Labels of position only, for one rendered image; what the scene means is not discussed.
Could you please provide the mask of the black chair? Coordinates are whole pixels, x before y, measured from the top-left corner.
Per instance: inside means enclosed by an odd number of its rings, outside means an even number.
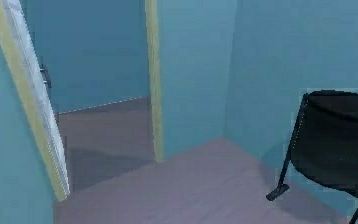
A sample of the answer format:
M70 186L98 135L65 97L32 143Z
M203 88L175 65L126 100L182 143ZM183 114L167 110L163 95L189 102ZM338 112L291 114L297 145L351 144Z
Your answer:
M289 189L288 167L307 179L358 199L358 93L315 90L303 95L273 201ZM358 206L348 224L358 221Z

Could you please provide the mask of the white room door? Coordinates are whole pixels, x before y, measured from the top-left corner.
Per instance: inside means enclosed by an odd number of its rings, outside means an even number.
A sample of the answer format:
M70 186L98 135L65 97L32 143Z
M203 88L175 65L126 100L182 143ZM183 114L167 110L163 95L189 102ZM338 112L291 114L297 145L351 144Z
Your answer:
M47 165L51 167L50 179L54 184L53 188L58 200L62 201L70 194L69 178L64 145L51 106L47 86L43 80L20 0L1 1L14 43L19 52L20 63L28 82L28 89L32 96L30 109L32 116L28 116L28 118L40 128L35 133L35 139L43 144L43 146L39 146L39 149L50 157L49 162L47 162Z

